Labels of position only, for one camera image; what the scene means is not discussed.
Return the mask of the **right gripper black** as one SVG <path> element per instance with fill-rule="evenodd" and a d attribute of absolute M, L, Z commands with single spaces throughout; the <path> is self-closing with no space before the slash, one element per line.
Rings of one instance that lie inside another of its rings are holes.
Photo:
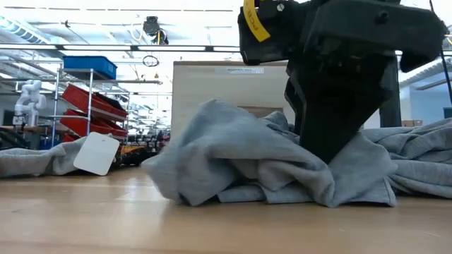
<path fill-rule="evenodd" d="M 345 61 L 400 51 L 400 69 L 408 72 L 440 55 L 447 32 L 434 12 L 403 6 L 400 0 L 255 3 L 270 38 L 259 42 L 254 37 L 242 6 L 239 52 L 250 66 L 303 58 Z M 388 58 L 367 59 L 349 73 L 334 68 L 321 77 L 305 68 L 287 67 L 284 96 L 295 113 L 299 145 L 329 163 L 389 99 L 389 91 L 381 84 L 388 64 Z"/>

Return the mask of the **cardboard box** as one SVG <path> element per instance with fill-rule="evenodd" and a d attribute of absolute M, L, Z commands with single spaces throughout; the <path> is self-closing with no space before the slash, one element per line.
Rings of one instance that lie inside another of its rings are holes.
<path fill-rule="evenodd" d="M 199 105 L 221 99 L 241 107 L 280 109 L 289 123 L 295 113 L 284 98 L 286 63 L 246 66 L 240 61 L 175 61 L 171 136 L 177 137 Z"/>

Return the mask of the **blue plastic bin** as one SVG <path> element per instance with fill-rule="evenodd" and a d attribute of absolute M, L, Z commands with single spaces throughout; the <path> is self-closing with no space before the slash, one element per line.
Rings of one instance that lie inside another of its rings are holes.
<path fill-rule="evenodd" d="M 64 72 L 79 79 L 89 80 L 93 69 L 94 80 L 115 80 L 117 66 L 105 56 L 64 56 Z"/>

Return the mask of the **white paper hang tag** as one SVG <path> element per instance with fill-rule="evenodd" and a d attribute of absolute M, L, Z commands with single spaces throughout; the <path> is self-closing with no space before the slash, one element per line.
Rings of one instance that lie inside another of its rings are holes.
<path fill-rule="evenodd" d="M 75 168 L 105 176 L 114 161 L 120 142 L 108 135 L 90 133 L 73 161 Z"/>

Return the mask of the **grey sweatshirt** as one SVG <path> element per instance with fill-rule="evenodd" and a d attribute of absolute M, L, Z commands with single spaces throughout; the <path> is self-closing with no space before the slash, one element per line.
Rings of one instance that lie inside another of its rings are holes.
<path fill-rule="evenodd" d="M 141 166 L 163 197 L 190 206 L 213 198 L 326 207 L 397 203 L 388 182 L 396 164 L 361 133 L 326 163 L 299 146 L 283 114 L 258 119 L 218 100 L 202 104 L 182 133 Z"/>

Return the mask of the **long overhead light bar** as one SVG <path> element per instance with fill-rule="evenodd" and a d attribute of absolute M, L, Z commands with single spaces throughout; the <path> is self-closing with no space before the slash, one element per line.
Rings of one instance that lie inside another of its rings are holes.
<path fill-rule="evenodd" d="M 6 44 L 0 49 L 46 51 L 98 51 L 98 52 L 218 52 L 239 53 L 239 47 L 230 46 L 172 46 L 172 45 L 116 45 L 116 44 Z"/>

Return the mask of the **red plastic bin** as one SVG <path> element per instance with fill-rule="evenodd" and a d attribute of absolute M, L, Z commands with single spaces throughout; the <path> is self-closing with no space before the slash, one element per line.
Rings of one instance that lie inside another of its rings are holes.
<path fill-rule="evenodd" d="M 104 95 L 91 94 L 75 85 L 69 84 L 62 94 L 62 98 L 76 108 L 88 112 L 89 97 L 91 97 L 91 111 L 99 113 L 101 116 L 110 117 L 111 120 L 124 121 L 128 116 L 118 101 L 105 97 Z"/>
<path fill-rule="evenodd" d="M 88 121 L 87 117 L 88 115 L 86 113 L 67 109 L 64 112 L 64 118 L 61 118 L 60 123 L 80 137 L 86 136 L 88 133 L 96 132 L 105 135 L 112 134 L 119 139 L 125 139 L 128 134 L 125 129 L 118 126 L 113 121 L 96 116 L 91 116 L 90 121 Z"/>

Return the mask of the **wooden workbench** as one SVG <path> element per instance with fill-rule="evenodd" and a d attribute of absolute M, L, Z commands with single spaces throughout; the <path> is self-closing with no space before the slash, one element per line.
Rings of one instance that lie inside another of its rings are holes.
<path fill-rule="evenodd" d="M 7 142 L 15 143 L 18 146 L 29 146 L 26 138 L 51 134 L 52 127 L 49 126 L 0 126 L 0 138 L 5 138 Z"/>

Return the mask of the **metal shelf rack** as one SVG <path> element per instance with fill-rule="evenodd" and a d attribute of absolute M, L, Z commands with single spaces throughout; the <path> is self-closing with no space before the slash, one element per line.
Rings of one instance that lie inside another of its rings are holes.
<path fill-rule="evenodd" d="M 69 84 L 75 85 L 83 90 L 88 91 L 90 94 L 94 92 L 96 95 L 104 95 L 105 97 L 108 97 L 110 99 L 113 99 L 115 101 L 118 101 L 120 106 L 127 111 L 128 116 L 124 121 L 115 121 L 111 120 L 110 117 L 101 116 L 99 113 L 94 112 L 92 114 L 91 111 L 91 97 L 89 97 L 89 106 L 88 106 L 88 112 L 86 113 L 88 115 L 87 120 L 90 121 L 91 116 L 100 117 L 102 119 L 107 119 L 110 121 L 113 121 L 118 126 L 125 129 L 128 133 L 129 130 L 129 105 L 131 102 L 131 96 L 133 95 L 132 92 L 129 92 L 121 87 L 118 86 L 117 80 L 94 80 L 93 79 L 93 72 L 94 70 L 90 70 L 90 79 L 84 80 L 79 79 L 77 77 L 74 77 L 73 75 L 70 75 L 66 72 L 64 72 L 64 67 L 59 68 L 56 73 L 56 79 L 54 80 L 54 94 L 53 94 L 53 100 L 54 100 L 54 111 L 53 114 L 50 116 L 53 127 L 56 127 L 58 123 L 60 123 L 61 118 L 64 118 L 64 112 L 67 109 L 73 109 L 75 111 L 83 112 L 84 111 L 76 108 L 66 100 L 62 98 L 62 94 L 65 91 L 65 89 L 68 87 Z M 66 136 L 63 138 L 63 141 L 70 141 L 71 135 L 78 136 L 73 131 L 69 130 L 67 127 L 62 125 L 66 129 Z M 120 142 L 127 141 L 129 133 L 127 134 L 125 139 L 119 139 L 117 137 L 113 138 L 117 139 Z"/>

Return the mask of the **long grey garment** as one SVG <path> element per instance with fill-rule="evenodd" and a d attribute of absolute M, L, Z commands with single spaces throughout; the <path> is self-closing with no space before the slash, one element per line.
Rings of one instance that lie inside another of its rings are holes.
<path fill-rule="evenodd" d="M 49 150 L 13 148 L 0 151 L 0 178 L 62 176 L 75 171 L 73 162 L 86 137 L 60 143 Z"/>

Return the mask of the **black white-striped garment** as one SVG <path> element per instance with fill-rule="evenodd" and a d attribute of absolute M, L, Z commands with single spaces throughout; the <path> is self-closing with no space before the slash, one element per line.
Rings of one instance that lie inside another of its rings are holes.
<path fill-rule="evenodd" d="M 143 146 L 126 146 L 123 145 L 116 153 L 113 166 L 119 167 L 121 165 L 139 165 L 142 161 L 149 158 L 147 150 Z"/>

